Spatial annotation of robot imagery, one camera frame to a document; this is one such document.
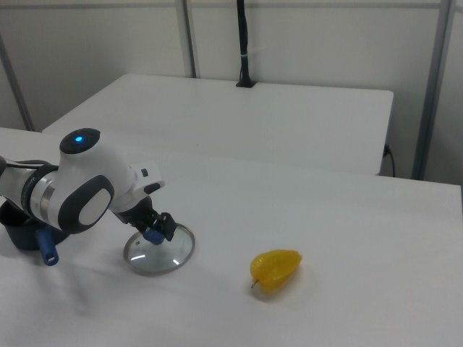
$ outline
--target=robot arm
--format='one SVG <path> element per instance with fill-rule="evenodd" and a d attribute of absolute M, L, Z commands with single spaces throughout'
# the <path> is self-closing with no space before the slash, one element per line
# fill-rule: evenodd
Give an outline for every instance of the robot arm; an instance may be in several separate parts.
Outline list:
<path fill-rule="evenodd" d="M 0 157 L 0 195 L 30 217 L 77 234 L 94 226 L 107 209 L 141 233 L 161 232 L 170 241 L 176 223 L 158 214 L 149 194 L 164 186 L 154 163 L 129 166 L 95 129 L 68 134 L 59 166 Z"/>

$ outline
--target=white tabletop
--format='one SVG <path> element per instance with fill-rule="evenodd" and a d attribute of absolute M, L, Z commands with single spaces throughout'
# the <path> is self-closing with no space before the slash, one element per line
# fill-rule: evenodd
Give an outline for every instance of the white tabletop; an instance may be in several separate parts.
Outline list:
<path fill-rule="evenodd" d="M 393 94 L 128 74 L 46 128 L 131 145 L 377 174 Z"/>
<path fill-rule="evenodd" d="M 58 137 L 0 129 L 1 154 L 57 163 Z M 446 346 L 463 342 L 460 188 L 123 147 L 156 159 L 153 197 L 197 239 L 180 269 L 132 273 L 133 228 L 107 213 L 54 267 L 0 228 L 0 346 Z M 296 249 L 265 296 L 250 261 Z"/>

